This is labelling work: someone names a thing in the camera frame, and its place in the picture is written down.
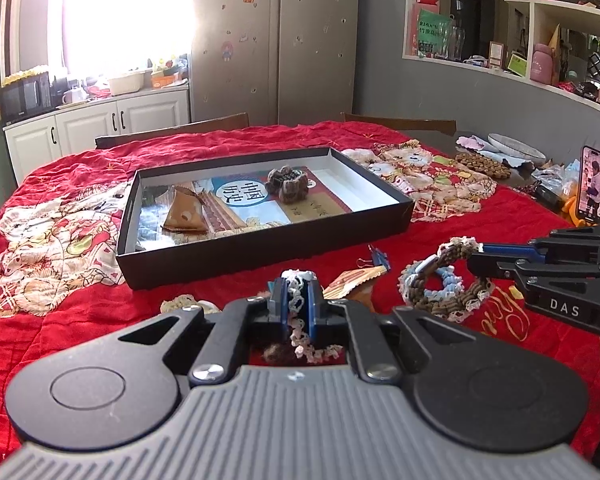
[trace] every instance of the mug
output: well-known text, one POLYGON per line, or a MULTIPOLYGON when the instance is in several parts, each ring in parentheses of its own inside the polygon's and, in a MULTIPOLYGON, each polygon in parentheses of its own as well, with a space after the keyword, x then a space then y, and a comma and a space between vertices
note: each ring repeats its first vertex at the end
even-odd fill
POLYGON ((64 93, 62 102, 65 105, 69 103, 79 103, 81 101, 86 101, 87 97, 87 92, 85 92, 82 87, 72 88, 64 93))

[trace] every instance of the wooden chair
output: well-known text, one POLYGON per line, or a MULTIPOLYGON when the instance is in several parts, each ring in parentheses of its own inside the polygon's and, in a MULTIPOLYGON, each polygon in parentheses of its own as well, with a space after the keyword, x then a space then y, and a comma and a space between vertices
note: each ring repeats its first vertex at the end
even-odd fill
POLYGON ((411 131, 433 131, 441 132, 453 137, 456 134, 455 121, 442 121, 430 119, 392 119, 386 117, 369 117, 364 115, 340 113, 343 122, 357 121, 359 123, 373 123, 386 126, 392 130, 411 130, 411 131))
POLYGON ((232 130, 241 130, 242 128, 248 127, 249 115, 246 112, 242 112, 240 114, 229 115, 227 117, 184 124, 183 126, 176 126, 174 128, 164 128, 161 130, 154 130, 152 132, 96 137, 96 149, 108 150, 109 148, 132 142, 133 140, 157 139, 158 137, 167 137, 177 134, 204 134, 206 132, 215 132, 217 130, 230 132, 232 130))

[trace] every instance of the gray ribbed panel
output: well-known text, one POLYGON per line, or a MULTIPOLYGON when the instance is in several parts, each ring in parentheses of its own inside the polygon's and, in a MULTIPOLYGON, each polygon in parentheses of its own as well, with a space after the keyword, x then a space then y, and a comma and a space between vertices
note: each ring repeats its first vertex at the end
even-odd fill
POLYGON ((243 367, 194 389, 156 433, 80 456, 26 445, 0 480, 595 480, 568 446, 524 456, 466 449, 433 431, 393 386, 348 366, 243 367), (299 371, 304 378, 292 381, 299 371))

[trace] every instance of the smartphone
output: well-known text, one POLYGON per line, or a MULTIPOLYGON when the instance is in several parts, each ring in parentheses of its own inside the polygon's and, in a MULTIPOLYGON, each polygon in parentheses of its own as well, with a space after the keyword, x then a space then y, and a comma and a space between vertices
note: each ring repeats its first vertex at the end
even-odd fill
POLYGON ((590 146, 583 147, 580 158, 576 216, 588 222, 600 221, 600 150, 590 146))

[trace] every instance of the pink bottle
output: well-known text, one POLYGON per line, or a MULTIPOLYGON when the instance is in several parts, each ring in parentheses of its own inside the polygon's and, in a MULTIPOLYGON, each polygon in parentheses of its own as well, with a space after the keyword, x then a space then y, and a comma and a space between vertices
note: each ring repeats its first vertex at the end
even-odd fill
POLYGON ((534 46, 534 56, 531 60, 531 79, 549 85, 551 84, 553 74, 554 58, 551 47, 542 43, 536 43, 534 46))

